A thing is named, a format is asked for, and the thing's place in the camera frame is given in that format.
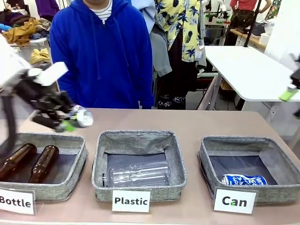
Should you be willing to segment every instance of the beige tabletop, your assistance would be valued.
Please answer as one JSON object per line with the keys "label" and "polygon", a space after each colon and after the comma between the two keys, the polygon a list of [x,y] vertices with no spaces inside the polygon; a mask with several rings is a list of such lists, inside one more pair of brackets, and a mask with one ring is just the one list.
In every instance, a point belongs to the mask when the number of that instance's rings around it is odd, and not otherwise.
{"label": "beige tabletop", "polygon": [[[236,30],[236,29],[230,29],[230,32],[232,32],[232,33],[238,35],[239,37],[242,36],[244,39],[246,39],[247,36],[248,36],[248,34],[243,34],[242,32],[239,32],[239,31]],[[251,36],[249,41],[250,41],[252,44],[256,45],[257,47],[260,47],[260,48],[262,48],[263,50],[265,50],[267,46],[266,46],[266,45],[260,44],[260,43],[259,43],[259,39],[260,39],[260,38],[255,38],[255,37]]]}
{"label": "beige tabletop", "polygon": [[[3,220],[36,222],[128,222],[198,225],[283,225],[300,222],[300,204],[255,207],[252,215],[222,213],[212,210],[212,200],[199,172],[197,152],[204,135],[249,135],[273,138],[300,166],[300,161],[255,112],[222,111],[161,111],[92,109],[94,125],[79,129],[73,135],[86,139],[88,162],[71,198],[66,202],[44,204],[37,216],[16,215],[1,211]],[[96,142],[105,130],[157,129],[174,131],[179,139],[187,185],[177,202],[152,202],[150,213],[116,213],[112,204],[97,202],[91,184],[91,168]],[[21,132],[50,132],[49,129],[26,121]]]}

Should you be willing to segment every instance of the yellow garment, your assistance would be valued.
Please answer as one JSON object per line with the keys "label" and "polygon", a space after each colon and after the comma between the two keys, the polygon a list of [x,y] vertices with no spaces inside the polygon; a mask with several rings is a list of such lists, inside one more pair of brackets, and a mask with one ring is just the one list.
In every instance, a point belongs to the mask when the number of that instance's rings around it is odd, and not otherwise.
{"label": "yellow garment", "polygon": [[33,49],[31,54],[30,63],[38,63],[38,62],[50,62],[50,57],[46,48],[39,51],[38,49]]}
{"label": "yellow garment", "polygon": [[182,60],[194,62],[200,37],[200,0],[155,0],[155,4],[157,19],[167,33],[168,50],[183,26]]}
{"label": "yellow garment", "polygon": [[28,45],[30,35],[34,34],[37,30],[36,25],[41,24],[39,21],[30,18],[28,22],[24,22],[21,27],[14,27],[8,32],[3,33],[9,44],[16,43],[19,47]]}

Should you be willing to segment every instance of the striped shirt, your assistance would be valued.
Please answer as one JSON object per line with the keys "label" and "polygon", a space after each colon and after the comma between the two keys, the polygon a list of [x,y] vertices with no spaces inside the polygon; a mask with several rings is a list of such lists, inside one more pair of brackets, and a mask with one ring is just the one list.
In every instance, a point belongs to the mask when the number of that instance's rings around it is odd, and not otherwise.
{"label": "striped shirt", "polygon": [[113,7],[113,0],[109,0],[108,5],[103,8],[103,9],[91,9],[105,24],[105,21],[107,20],[108,17],[111,16],[112,14],[112,7]]}

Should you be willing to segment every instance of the table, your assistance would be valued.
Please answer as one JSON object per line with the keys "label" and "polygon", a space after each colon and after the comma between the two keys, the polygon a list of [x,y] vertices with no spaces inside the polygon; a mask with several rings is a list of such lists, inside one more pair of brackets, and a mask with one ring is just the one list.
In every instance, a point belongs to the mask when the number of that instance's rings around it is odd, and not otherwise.
{"label": "table", "polygon": [[217,19],[213,18],[211,22],[209,22],[208,18],[204,19],[204,24],[206,26],[206,30],[219,30],[219,31],[224,31],[223,35],[221,37],[217,37],[217,33],[215,33],[215,37],[213,40],[213,44],[215,45],[217,40],[220,39],[219,45],[224,45],[225,38],[226,38],[226,32],[229,28],[229,23],[224,23],[226,20],[223,18]]}
{"label": "table", "polygon": [[21,56],[26,60],[30,61],[31,54],[33,49],[43,49],[46,48],[50,57],[50,62],[52,63],[52,57],[51,57],[51,51],[49,42],[47,41],[47,38],[43,37],[37,40],[30,40],[29,44],[25,47],[20,48],[17,44],[10,44],[11,47],[17,48],[21,50]]}
{"label": "table", "polygon": [[[44,204],[38,215],[22,216],[0,211],[0,223],[5,220],[32,222],[122,222],[197,225],[283,225],[300,221],[300,202],[290,205],[255,207],[253,215],[214,212],[204,178],[199,172],[197,153],[204,135],[249,135],[274,139],[300,166],[300,161],[276,132],[255,112],[230,111],[163,111],[91,109],[94,125],[79,129],[72,135],[86,139],[88,161],[77,187],[66,202]],[[176,202],[152,202],[149,214],[112,213],[112,204],[98,202],[91,184],[91,168],[96,142],[105,130],[171,130],[178,137],[187,170],[187,185]],[[27,120],[21,132],[51,132],[50,129]]]}
{"label": "table", "polygon": [[[199,108],[206,109],[210,103],[209,109],[213,109],[221,80],[224,78],[246,101],[274,102],[265,118],[270,123],[280,107],[279,96],[291,83],[290,75],[293,71],[252,47],[206,46],[205,50],[206,58],[218,71],[218,76],[211,84],[214,88],[206,93],[208,97]],[[300,92],[290,101],[300,102]],[[289,143],[291,149],[295,147],[299,138],[300,128]]]}
{"label": "table", "polygon": [[[236,45],[243,45],[246,41],[246,38],[248,36],[248,34],[243,34],[242,32],[239,32],[237,31],[236,29],[230,29],[230,32],[236,34],[239,36],[238,40],[237,40],[237,44]],[[250,39],[249,39],[249,43],[250,44],[253,44],[254,47],[257,47],[258,50],[260,50],[261,52],[264,52],[266,50],[266,45],[262,45],[259,43],[259,39],[260,38],[255,38],[253,36],[250,36]]]}

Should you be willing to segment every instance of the clear plastic bottle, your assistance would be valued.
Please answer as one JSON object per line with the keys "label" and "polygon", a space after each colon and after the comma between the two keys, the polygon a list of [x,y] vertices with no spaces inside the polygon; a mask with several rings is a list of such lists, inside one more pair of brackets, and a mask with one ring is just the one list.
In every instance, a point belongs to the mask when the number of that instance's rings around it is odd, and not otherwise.
{"label": "clear plastic bottle", "polygon": [[144,163],[128,167],[110,167],[102,183],[108,188],[168,186],[169,165],[164,162]]}

